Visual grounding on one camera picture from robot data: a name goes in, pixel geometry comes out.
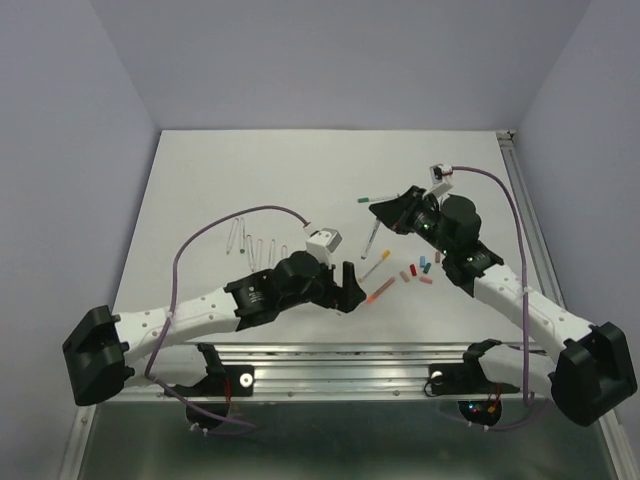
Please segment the aluminium right side rail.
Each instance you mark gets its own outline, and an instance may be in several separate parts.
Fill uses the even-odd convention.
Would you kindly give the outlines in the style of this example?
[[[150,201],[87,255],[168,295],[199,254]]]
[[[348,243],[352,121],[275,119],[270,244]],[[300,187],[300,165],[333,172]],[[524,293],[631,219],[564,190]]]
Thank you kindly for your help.
[[[522,227],[533,264],[532,269],[535,271],[541,293],[565,308],[561,287],[519,163],[514,137],[515,133],[511,131],[502,130],[496,133],[497,143],[521,215]]]

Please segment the red capped marker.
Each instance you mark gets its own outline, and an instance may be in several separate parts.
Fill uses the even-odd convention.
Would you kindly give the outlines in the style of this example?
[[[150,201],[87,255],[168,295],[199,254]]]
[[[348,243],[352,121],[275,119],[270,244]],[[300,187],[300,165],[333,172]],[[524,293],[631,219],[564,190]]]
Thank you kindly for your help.
[[[239,252],[246,253],[246,223],[243,216],[239,219]]]

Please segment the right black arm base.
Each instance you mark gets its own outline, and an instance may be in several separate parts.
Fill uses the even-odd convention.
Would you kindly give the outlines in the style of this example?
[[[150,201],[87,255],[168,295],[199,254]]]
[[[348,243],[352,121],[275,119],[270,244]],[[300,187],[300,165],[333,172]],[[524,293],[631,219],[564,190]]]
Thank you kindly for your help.
[[[444,395],[484,395],[480,400],[461,400],[459,411],[471,424],[482,427],[494,427],[501,418],[503,393],[519,393],[520,389],[513,381],[491,381],[481,368],[480,360],[487,359],[489,353],[498,353],[499,347],[505,347],[507,353],[516,350],[494,339],[471,344],[458,363],[439,363],[429,367],[429,376],[423,386],[426,397],[435,398]]]

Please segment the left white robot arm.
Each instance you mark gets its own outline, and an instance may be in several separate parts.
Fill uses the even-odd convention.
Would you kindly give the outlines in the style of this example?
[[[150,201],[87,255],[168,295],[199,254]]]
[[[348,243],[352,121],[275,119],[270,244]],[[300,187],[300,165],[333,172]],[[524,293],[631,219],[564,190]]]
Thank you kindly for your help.
[[[307,303],[350,313],[366,299],[350,262],[342,280],[334,267],[296,251],[272,269],[252,273],[208,294],[139,312],[114,313],[106,305],[90,309],[62,344],[74,402],[105,402],[140,381],[163,348],[207,335],[235,333],[273,322]]]

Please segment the grey capped marker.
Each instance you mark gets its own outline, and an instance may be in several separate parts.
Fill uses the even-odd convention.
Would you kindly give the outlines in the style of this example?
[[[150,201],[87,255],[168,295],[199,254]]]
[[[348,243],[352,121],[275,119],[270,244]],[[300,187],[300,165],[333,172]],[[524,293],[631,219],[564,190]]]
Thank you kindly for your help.
[[[367,234],[366,243],[360,255],[360,258],[362,260],[366,260],[368,258],[372,245],[375,241],[377,232],[379,230],[379,227],[380,227],[380,220],[375,219],[369,233]]]

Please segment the tan orange marker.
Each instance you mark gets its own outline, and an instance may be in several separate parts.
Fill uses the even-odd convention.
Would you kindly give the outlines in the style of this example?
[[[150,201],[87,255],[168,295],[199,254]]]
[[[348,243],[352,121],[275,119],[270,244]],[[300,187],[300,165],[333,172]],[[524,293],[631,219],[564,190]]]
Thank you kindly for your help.
[[[390,277],[387,281],[385,281],[379,288],[377,288],[371,295],[367,298],[367,303],[371,304],[375,302],[383,293],[385,293],[394,283],[396,282],[395,277]]]

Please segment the yellow capped marker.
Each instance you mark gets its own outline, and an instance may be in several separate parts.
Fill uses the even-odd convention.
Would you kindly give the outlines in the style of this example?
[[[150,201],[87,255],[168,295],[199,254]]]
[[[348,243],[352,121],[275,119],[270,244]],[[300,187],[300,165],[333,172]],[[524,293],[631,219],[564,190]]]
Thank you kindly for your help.
[[[390,256],[390,254],[391,254],[390,250],[385,250],[381,254],[380,258],[364,274],[362,274],[359,277],[359,282],[363,283],[366,279],[368,279],[371,276],[371,274],[385,262],[385,260]]]

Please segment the aluminium front rail frame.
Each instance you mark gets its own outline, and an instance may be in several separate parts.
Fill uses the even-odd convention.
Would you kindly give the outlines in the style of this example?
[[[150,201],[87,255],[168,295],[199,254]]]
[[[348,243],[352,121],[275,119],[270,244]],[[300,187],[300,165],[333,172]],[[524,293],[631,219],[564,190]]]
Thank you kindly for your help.
[[[231,411],[253,434],[205,435],[156,389],[79,410],[64,479],[635,479],[624,428],[589,428],[545,408],[532,423],[503,397],[497,432],[468,427],[455,398],[423,392],[428,370],[460,344],[242,345],[219,348],[254,367],[254,392]]]

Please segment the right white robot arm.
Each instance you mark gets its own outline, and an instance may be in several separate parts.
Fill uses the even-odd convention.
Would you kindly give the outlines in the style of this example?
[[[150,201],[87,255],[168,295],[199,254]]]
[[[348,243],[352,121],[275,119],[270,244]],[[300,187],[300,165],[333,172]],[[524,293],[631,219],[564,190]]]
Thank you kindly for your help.
[[[452,284],[493,308],[543,349],[528,355],[488,339],[470,345],[462,363],[436,377],[436,394],[463,394],[508,384],[551,399],[573,423],[589,426],[638,389],[624,332],[593,324],[525,286],[479,239],[475,204],[452,195],[444,201],[419,187],[369,207],[389,230],[416,234],[443,254]]]

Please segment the green capped thin marker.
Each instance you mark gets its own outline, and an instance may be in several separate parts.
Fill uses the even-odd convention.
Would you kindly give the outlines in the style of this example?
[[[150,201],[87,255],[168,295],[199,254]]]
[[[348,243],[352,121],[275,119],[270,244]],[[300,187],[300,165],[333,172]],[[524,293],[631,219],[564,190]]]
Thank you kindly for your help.
[[[368,204],[368,203],[377,203],[377,202],[384,202],[387,201],[389,199],[393,199],[395,198],[393,195],[392,196],[378,196],[378,197],[360,197],[357,199],[357,203],[359,204]]]

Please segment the blue capped marker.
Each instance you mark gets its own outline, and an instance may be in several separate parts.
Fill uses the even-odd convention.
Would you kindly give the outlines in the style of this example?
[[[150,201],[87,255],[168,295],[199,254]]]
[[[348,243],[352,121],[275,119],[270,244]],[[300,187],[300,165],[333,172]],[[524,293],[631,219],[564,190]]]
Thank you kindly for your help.
[[[254,255],[253,238],[250,234],[246,235],[246,253],[247,253],[247,259],[248,259],[248,265],[249,265],[250,271],[254,272],[256,268],[256,261],[255,261],[255,255]]]

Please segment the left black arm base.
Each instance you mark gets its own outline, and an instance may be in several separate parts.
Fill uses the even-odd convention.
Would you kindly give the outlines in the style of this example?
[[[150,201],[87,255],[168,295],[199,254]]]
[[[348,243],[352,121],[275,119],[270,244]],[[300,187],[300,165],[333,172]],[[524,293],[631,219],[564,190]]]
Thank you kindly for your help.
[[[253,395],[255,368],[249,364],[224,364],[212,344],[196,345],[205,362],[204,377],[190,385],[170,385],[161,380],[163,393],[185,406],[190,428],[205,436],[240,436],[253,433],[257,427],[249,421],[231,416],[234,399]]]

